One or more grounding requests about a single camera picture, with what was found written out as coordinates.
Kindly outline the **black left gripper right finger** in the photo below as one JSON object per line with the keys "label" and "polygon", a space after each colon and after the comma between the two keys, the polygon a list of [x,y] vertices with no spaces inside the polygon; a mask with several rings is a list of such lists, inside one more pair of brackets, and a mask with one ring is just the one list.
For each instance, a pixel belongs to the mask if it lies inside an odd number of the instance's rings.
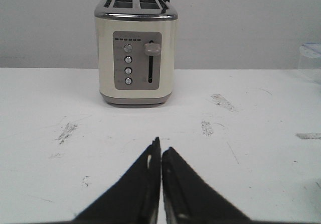
{"label": "black left gripper right finger", "polygon": [[162,155],[162,176],[167,221],[250,221],[210,187],[173,147]]}

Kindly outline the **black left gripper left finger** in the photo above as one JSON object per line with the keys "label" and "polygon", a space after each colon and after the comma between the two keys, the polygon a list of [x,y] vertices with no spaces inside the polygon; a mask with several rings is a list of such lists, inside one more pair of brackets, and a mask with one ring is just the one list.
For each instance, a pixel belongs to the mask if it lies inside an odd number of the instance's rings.
{"label": "black left gripper left finger", "polygon": [[75,221],[156,221],[161,187],[161,147],[156,137],[124,175]]}

